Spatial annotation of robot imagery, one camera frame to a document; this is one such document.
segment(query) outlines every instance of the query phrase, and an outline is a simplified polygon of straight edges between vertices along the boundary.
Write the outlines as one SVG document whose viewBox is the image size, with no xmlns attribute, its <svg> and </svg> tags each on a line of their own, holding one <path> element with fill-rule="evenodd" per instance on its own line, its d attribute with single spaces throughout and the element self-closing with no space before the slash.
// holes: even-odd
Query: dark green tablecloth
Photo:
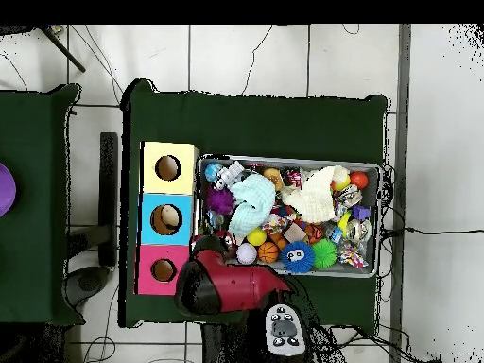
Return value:
<svg viewBox="0 0 484 363">
<path fill-rule="evenodd" d="M 77 85 L 0 91 L 0 163 L 17 185 L 0 217 L 0 321 L 81 323 L 61 295 L 66 255 L 67 110 Z"/>
<path fill-rule="evenodd" d="M 145 79 L 123 96 L 122 281 L 126 302 L 120 323 L 138 320 L 185 321 L 171 297 L 133 294 L 133 269 L 140 141 L 194 144 L 200 153 L 294 159 L 383 162 L 383 121 L 387 100 L 335 97 L 277 98 L 201 93 L 154 93 Z M 328 324 L 354 324 L 373 331 L 375 277 L 370 279 L 300 277 L 320 318 Z M 238 314 L 196 318 L 228 321 Z"/>
</svg>

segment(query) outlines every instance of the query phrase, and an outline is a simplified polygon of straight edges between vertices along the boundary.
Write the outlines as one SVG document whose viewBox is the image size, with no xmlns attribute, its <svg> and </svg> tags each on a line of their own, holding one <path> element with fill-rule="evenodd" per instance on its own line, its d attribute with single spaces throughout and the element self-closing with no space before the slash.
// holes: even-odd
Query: blue spiky ball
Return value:
<svg viewBox="0 0 484 363">
<path fill-rule="evenodd" d="M 287 244 L 281 252 L 285 268 L 293 273 L 308 272 L 314 265 L 314 258 L 313 249 L 303 241 Z"/>
</svg>

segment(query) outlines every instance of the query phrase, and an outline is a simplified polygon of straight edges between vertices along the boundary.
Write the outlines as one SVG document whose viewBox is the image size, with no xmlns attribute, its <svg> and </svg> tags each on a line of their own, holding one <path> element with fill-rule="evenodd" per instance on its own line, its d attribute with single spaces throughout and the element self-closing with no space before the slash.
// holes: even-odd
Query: purple ball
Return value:
<svg viewBox="0 0 484 363">
<path fill-rule="evenodd" d="M 9 170 L 0 163 L 0 216 L 3 216 L 15 200 L 15 181 Z"/>
<path fill-rule="evenodd" d="M 233 193 L 227 188 L 217 191 L 212 188 L 212 185 L 208 187 L 207 208 L 209 210 L 228 216 L 233 210 L 234 203 Z"/>
</svg>

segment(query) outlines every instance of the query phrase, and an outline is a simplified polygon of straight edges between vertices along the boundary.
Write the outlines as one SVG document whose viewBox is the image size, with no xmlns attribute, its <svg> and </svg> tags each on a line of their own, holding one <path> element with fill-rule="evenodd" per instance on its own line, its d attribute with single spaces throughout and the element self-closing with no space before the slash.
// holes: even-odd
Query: red ball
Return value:
<svg viewBox="0 0 484 363">
<path fill-rule="evenodd" d="M 361 171 L 356 171 L 355 173 L 350 174 L 351 183 L 357 186 L 358 189 L 363 189 L 365 186 L 368 185 L 368 177 L 365 173 Z"/>
</svg>

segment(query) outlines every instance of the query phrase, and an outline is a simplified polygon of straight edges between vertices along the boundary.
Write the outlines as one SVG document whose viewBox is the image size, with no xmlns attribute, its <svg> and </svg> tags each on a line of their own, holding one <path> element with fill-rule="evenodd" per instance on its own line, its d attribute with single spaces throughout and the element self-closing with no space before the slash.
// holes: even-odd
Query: circular hole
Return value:
<svg viewBox="0 0 484 363">
<path fill-rule="evenodd" d="M 149 222 L 155 233 L 173 235 L 182 226 L 182 212 L 172 204 L 162 204 L 151 212 Z"/>
<path fill-rule="evenodd" d="M 173 262 L 167 259 L 160 259 L 153 263 L 151 266 L 151 275 L 158 281 L 166 283 L 173 280 L 175 274 L 177 273 L 177 268 Z"/>
<path fill-rule="evenodd" d="M 163 156 L 155 164 L 156 175 L 163 181 L 174 181 L 182 172 L 182 165 L 175 156 Z"/>
</svg>

